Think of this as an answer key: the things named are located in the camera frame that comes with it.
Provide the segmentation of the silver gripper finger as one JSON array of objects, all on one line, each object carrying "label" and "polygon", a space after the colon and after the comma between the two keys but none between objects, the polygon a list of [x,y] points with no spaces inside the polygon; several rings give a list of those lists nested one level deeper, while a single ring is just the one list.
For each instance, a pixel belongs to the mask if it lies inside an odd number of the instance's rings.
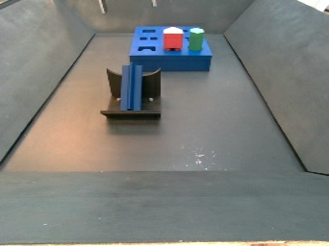
[{"label": "silver gripper finger", "polygon": [[101,12],[101,14],[105,14],[107,9],[105,9],[104,0],[97,0],[97,1],[99,1],[100,12]]},{"label": "silver gripper finger", "polygon": [[156,7],[156,0],[149,0],[149,2],[151,2],[151,6]]}]

